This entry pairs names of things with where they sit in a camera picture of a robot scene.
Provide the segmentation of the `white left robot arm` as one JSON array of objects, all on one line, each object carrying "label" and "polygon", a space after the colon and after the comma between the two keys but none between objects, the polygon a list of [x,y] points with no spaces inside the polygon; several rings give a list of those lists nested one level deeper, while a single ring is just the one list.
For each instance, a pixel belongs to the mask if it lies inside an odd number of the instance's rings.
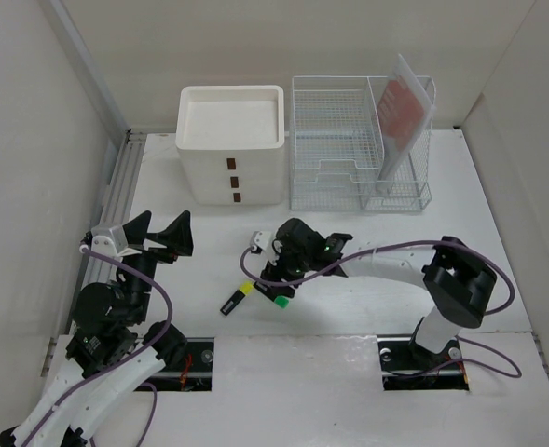
[{"label": "white left robot arm", "polygon": [[80,252],[114,266],[116,277],[80,291],[64,361],[29,416],[0,433],[0,446],[87,446],[146,379],[182,363],[187,339],[172,325],[172,300],[155,274],[159,264],[192,255],[191,214],[157,233],[151,218],[145,211],[124,224],[97,225],[81,240]]}]

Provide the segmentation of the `white three-drawer storage box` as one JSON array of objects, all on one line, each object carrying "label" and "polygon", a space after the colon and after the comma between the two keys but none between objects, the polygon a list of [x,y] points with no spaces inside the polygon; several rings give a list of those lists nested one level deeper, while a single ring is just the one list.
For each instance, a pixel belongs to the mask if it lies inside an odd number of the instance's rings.
[{"label": "white three-drawer storage box", "polygon": [[283,89],[183,88],[175,145],[200,205],[281,203],[286,182]]}]

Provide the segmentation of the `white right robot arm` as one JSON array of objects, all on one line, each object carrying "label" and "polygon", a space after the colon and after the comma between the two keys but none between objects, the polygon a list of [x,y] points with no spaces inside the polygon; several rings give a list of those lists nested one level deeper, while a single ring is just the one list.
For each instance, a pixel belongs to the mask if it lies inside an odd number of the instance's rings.
[{"label": "white right robot arm", "polygon": [[430,294],[434,306],[407,344],[409,359],[420,367],[438,360],[463,329],[480,327],[497,275],[487,262],[455,237],[438,244],[382,251],[350,234],[323,237],[292,218],[275,233],[254,233],[254,253],[267,263],[255,287],[279,305],[294,298],[308,274],[339,278],[381,278],[410,284]]}]

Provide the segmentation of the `red booklet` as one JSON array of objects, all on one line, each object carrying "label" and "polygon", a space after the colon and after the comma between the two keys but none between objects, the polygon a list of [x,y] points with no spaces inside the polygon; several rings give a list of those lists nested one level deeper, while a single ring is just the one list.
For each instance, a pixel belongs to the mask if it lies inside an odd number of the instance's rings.
[{"label": "red booklet", "polygon": [[390,182],[430,124],[435,106],[423,84],[402,54],[398,54],[382,95],[377,118],[384,145],[384,162],[378,179]]}]

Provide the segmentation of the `yellow cap black highlighter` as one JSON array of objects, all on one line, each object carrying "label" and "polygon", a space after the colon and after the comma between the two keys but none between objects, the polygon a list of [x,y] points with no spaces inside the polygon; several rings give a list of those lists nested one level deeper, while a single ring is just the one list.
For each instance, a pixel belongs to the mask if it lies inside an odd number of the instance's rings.
[{"label": "yellow cap black highlighter", "polygon": [[254,289],[254,284],[249,281],[241,284],[220,308],[223,316],[228,316]]}]

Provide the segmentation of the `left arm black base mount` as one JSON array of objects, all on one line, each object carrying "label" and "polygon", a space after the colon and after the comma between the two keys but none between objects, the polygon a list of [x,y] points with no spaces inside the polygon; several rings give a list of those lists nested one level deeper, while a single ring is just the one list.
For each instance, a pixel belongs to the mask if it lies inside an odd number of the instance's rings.
[{"label": "left arm black base mount", "polygon": [[184,357],[151,376],[157,391],[210,392],[213,385],[214,339],[191,338]]}]

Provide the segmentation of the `green cap black highlighter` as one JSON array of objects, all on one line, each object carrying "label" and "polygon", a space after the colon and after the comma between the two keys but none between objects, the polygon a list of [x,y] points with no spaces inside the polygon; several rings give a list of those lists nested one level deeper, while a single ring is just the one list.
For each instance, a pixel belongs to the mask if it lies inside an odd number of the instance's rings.
[{"label": "green cap black highlighter", "polygon": [[282,309],[286,308],[295,296],[295,289],[293,287],[273,287],[255,282],[254,288]]}]

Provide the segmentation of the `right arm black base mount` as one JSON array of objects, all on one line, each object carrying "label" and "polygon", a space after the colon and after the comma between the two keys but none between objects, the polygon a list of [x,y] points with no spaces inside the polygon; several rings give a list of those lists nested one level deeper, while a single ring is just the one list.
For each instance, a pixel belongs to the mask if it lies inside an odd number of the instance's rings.
[{"label": "right arm black base mount", "polygon": [[461,358],[460,343],[456,339],[451,339],[440,354],[430,354],[412,345],[409,336],[379,337],[377,347],[385,391],[469,390],[460,361],[432,370]]}]

